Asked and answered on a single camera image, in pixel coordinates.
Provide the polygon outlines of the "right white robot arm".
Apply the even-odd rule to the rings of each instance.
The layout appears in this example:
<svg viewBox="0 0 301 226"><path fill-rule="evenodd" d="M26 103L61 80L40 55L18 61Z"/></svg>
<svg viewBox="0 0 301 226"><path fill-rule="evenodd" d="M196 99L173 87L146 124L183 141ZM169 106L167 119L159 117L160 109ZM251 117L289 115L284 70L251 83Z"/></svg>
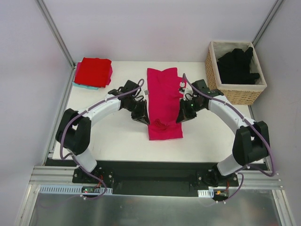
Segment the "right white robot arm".
<svg viewBox="0 0 301 226"><path fill-rule="evenodd" d="M245 117L228 99L218 94L214 97L194 95L180 99L180 110L176 123L196 118L197 112L207 109L217 115L235 135L232 154L215 164L202 176L208 186L222 186L229 176L244 166L269 156L269 129L266 123Z"/></svg>

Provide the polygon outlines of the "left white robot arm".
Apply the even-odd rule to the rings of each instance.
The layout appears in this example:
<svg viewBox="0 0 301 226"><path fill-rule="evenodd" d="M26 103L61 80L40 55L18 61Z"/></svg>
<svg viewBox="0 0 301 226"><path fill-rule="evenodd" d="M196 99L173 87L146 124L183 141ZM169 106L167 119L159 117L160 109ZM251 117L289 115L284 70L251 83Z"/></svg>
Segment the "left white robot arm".
<svg viewBox="0 0 301 226"><path fill-rule="evenodd" d="M147 100L143 96L137 96L135 91L122 93L116 89L85 110L75 111L69 108L62 116L55 136L60 144L60 158L64 160L70 156L89 183L103 181L100 167L89 150L91 128L106 116L121 109L128 110L132 120L150 124Z"/></svg>

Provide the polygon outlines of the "magenta t shirt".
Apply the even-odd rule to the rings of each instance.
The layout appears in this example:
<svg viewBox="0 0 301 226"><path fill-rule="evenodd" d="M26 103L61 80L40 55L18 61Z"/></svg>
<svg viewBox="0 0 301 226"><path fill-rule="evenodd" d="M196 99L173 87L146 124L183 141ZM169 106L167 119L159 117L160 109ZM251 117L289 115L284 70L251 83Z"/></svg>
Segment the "magenta t shirt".
<svg viewBox="0 0 301 226"><path fill-rule="evenodd" d="M150 141L183 138L182 124L176 122L183 97L179 92L181 82L176 67L147 69Z"/></svg>

